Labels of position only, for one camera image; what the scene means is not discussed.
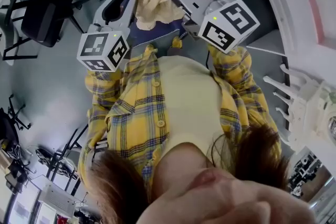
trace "pink object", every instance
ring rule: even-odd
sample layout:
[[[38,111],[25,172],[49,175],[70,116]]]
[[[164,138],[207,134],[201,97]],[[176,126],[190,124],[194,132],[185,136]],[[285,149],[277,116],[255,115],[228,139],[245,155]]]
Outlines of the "pink object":
[[[317,43],[322,45],[324,42],[325,36],[324,36],[323,24],[322,24],[319,6],[317,5],[316,0],[308,0],[308,1],[311,7],[311,11],[313,13],[316,34],[317,34]]]

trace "shirt button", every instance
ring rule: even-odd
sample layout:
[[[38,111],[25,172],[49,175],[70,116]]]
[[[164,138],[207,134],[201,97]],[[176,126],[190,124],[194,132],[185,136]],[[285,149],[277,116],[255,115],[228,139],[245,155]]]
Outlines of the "shirt button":
[[[158,86],[160,86],[160,83],[159,83],[158,81],[153,81],[153,82],[152,82],[152,85],[153,85],[154,87],[158,87]]]
[[[158,127],[163,127],[163,126],[165,125],[165,122],[164,122],[164,121],[158,121],[158,122],[156,123],[156,125],[157,125]]]

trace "yellow plaid shirt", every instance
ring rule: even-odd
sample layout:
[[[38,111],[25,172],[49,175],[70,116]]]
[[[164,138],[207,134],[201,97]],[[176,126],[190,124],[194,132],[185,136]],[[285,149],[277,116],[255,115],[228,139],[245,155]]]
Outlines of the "yellow plaid shirt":
[[[277,131],[264,94],[249,71],[251,56],[247,50],[237,47],[226,55],[213,46],[208,48],[216,69],[212,77],[222,90],[219,120],[223,132],[231,132],[234,142],[238,142],[250,124],[267,124]],[[93,93],[93,106],[88,111],[87,144],[79,161],[79,174],[85,184],[88,155],[107,131],[109,149],[127,158],[150,186],[170,134],[155,52],[146,51],[132,58],[123,73],[89,71],[86,86]],[[280,155],[280,144],[275,152]]]

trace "person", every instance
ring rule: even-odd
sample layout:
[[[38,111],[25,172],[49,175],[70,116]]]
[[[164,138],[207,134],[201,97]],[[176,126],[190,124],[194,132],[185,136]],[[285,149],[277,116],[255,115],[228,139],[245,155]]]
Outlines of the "person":
[[[158,59],[152,45],[123,73],[89,71],[79,174],[104,224],[314,222],[283,191],[288,162],[250,54],[208,49],[215,71],[178,55]],[[91,167],[105,132],[108,150]]]

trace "blue fabric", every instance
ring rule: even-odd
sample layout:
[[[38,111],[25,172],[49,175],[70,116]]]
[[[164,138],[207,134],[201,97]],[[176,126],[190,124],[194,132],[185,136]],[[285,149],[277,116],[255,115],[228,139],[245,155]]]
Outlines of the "blue fabric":
[[[164,24],[162,22],[156,22],[155,27],[152,30],[145,31],[137,28],[136,19],[130,25],[131,33],[130,37],[133,39],[133,47],[147,43],[151,40],[155,40],[162,36],[165,36],[171,32],[179,33],[179,36],[185,33],[185,30],[182,26],[182,19],[175,20],[169,24]]]

